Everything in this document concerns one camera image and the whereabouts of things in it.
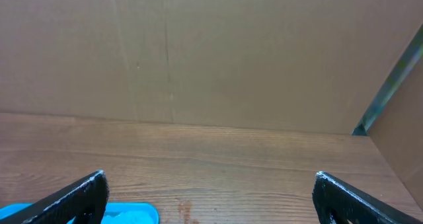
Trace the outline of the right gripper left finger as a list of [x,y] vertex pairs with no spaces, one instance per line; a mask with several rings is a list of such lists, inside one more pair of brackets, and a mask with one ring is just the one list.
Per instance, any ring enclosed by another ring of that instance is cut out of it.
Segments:
[[2,219],[9,224],[99,224],[109,197],[103,170],[97,170]]

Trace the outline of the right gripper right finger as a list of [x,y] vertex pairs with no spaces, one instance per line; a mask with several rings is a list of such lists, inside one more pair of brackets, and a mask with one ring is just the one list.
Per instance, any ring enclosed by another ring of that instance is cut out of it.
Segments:
[[312,198],[320,223],[422,223],[327,172],[315,178]]

